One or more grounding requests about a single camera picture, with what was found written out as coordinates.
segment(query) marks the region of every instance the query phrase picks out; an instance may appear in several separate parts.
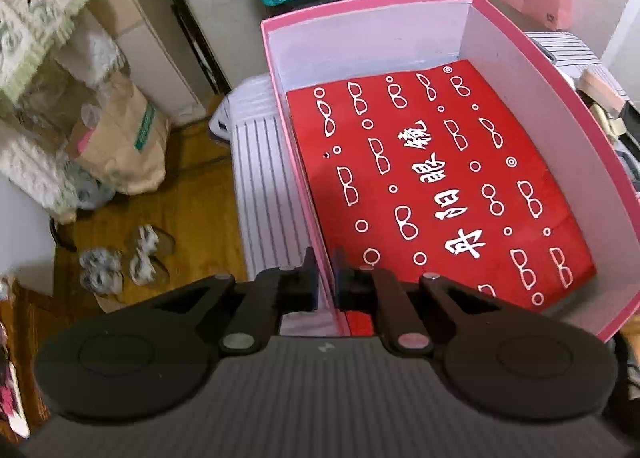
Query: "brown paper bag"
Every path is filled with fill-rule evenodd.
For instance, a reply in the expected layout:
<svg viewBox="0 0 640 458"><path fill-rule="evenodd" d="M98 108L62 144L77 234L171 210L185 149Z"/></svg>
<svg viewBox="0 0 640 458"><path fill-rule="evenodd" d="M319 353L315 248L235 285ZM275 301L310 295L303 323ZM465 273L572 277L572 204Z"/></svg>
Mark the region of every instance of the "brown paper bag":
<svg viewBox="0 0 640 458"><path fill-rule="evenodd" d="M102 114L96 128L78 121L69 157L118 192L155 191L164 180L169 120L120 72L98 91L98 102Z"/></svg>

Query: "pink box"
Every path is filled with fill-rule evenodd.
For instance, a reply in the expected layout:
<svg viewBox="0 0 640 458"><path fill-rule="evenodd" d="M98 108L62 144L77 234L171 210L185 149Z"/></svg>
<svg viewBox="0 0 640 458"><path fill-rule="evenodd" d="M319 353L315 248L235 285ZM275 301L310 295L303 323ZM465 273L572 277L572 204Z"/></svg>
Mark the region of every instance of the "pink box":
<svg viewBox="0 0 640 458"><path fill-rule="evenodd" d="M322 284L330 260L305 179L286 92L469 60L498 93L556 178L597 275L553 316L610 338L640 304L640 205L594 118L546 56L487 0L347 0L262 22L289 155Z"/></svg>

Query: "green label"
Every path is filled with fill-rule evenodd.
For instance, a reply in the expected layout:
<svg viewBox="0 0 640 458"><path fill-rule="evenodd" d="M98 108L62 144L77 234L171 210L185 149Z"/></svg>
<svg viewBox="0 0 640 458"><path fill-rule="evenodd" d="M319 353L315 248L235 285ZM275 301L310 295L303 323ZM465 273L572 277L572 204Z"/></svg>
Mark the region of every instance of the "green label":
<svg viewBox="0 0 640 458"><path fill-rule="evenodd" d="M156 108L151 102L146 104L145 115L140 122L140 129L138 130L138 138L136 138L135 148L138 151L142 151L145 147L146 140L149 138L149 131L151 131L151 124L154 121L154 115L156 114Z"/></svg>

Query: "wooden floor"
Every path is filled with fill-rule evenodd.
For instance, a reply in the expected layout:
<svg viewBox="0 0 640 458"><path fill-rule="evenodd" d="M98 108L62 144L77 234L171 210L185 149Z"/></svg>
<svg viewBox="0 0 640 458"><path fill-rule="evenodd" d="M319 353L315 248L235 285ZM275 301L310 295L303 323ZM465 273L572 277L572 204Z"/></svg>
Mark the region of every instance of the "wooden floor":
<svg viewBox="0 0 640 458"><path fill-rule="evenodd" d="M620 331L636 352L636 359L640 361L640 315L633 316Z"/></svg>
<svg viewBox="0 0 640 458"><path fill-rule="evenodd" d="M117 195L61 232L63 238L73 239L78 250L113 247L126 252L127 239L143 224L155 225L175 238L175 253L162 260L170 282L136 286L126 278L117 297L125 304L217 272L229 272L237 280L246 278L230 149L209 138L207 122L203 121L172 132L166 159L167 178L157 192ZM58 248L56 256L54 288L79 288L78 255Z"/></svg>

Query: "red cloth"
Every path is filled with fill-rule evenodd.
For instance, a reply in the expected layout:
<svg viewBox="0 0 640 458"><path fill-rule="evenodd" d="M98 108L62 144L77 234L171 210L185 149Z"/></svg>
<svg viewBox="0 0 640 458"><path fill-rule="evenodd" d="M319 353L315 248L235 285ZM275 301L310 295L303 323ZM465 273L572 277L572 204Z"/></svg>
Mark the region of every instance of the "red cloth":
<svg viewBox="0 0 640 458"><path fill-rule="evenodd" d="M468 61L287 99L330 254L342 246L351 265L403 281L436 272L530 310L594 276L546 163Z"/></svg>
<svg viewBox="0 0 640 458"><path fill-rule="evenodd" d="M371 317L362 312L347 311L344 313L352 337L373 335Z"/></svg>

